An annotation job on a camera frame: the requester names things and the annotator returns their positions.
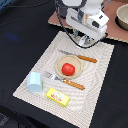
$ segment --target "striped placemat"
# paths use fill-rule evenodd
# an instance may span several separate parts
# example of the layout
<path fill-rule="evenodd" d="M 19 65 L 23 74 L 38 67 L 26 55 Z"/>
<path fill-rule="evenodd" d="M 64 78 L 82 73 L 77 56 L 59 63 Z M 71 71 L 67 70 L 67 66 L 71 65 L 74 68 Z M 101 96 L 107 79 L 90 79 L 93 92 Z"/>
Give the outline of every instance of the striped placemat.
<path fill-rule="evenodd" d="M 44 77 L 44 71 L 56 74 L 54 65 L 59 58 L 64 56 L 58 49 L 97 59 L 97 63 L 81 60 L 84 65 L 83 72 L 78 78 L 72 79 L 72 81 L 84 85 L 85 90 L 79 90 L 61 81 L 53 81 Z M 103 42 L 99 42 L 86 50 L 78 49 L 66 33 L 59 32 L 30 71 L 41 74 L 43 91 L 36 93 L 29 92 L 27 89 L 27 79 L 25 78 L 13 93 L 13 96 L 50 112 L 80 128 L 88 128 L 91 123 L 113 49 L 113 45 Z M 70 101 L 66 107 L 46 97 L 46 93 L 50 87 L 70 97 Z"/>

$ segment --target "tomato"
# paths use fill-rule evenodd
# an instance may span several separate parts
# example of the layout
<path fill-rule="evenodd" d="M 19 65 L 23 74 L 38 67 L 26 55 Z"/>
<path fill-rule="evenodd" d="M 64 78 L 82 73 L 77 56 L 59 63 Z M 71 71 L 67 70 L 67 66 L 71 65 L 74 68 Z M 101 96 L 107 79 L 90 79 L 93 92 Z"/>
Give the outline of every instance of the tomato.
<path fill-rule="evenodd" d="M 62 66 L 62 73 L 67 76 L 72 76 L 75 73 L 75 67 L 72 64 L 65 63 Z"/>

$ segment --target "black table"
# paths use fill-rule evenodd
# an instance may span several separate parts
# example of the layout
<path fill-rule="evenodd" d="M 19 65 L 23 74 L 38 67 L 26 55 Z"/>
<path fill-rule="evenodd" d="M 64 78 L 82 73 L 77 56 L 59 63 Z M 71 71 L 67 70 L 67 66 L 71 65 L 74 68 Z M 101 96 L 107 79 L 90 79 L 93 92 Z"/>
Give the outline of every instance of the black table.
<path fill-rule="evenodd" d="M 15 5 L 37 5 L 44 0 L 17 0 Z M 54 0 L 33 8 L 5 8 L 0 13 L 0 105 L 51 128 L 76 126 L 12 96 L 61 27 L 48 24 Z M 115 45 L 90 128 L 128 128 L 128 44 Z"/>

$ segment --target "butter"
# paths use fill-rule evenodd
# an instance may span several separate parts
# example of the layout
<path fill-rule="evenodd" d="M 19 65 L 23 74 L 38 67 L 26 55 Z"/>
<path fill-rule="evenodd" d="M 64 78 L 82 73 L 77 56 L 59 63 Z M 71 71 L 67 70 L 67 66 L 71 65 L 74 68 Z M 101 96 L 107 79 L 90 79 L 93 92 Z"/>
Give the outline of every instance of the butter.
<path fill-rule="evenodd" d="M 62 106 L 66 107 L 67 106 L 67 103 L 70 99 L 69 96 L 66 96 L 65 94 L 53 89 L 53 88 L 50 88 L 49 91 L 47 92 L 46 96 L 48 98 L 50 98 L 51 100 L 61 104 Z"/>

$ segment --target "wooden handle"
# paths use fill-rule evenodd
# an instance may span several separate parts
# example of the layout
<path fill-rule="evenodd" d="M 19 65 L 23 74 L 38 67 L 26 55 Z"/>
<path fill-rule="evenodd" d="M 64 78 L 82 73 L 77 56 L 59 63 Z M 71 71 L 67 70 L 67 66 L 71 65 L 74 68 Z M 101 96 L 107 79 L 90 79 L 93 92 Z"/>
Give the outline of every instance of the wooden handle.
<path fill-rule="evenodd" d="M 75 82 L 72 82 L 72 81 L 69 81 L 69 80 L 66 80 L 66 79 L 63 79 L 63 82 L 65 84 L 71 85 L 71 86 L 76 87 L 76 88 L 79 88 L 81 90 L 85 89 L 85 87 L 83 85 L 77 84 Z"/>
<path fill-rule="evenodd" d="M 86 57 L 86 56 L 78 55 L 77 57 L 80 58 L 80 59 L 82 59 L 82 60 L 90 61 L 90 62 L 93 62 L 93 63 L 96 63 L 97 62 L 96 59 L 89 58 L 89 57 Z"/>

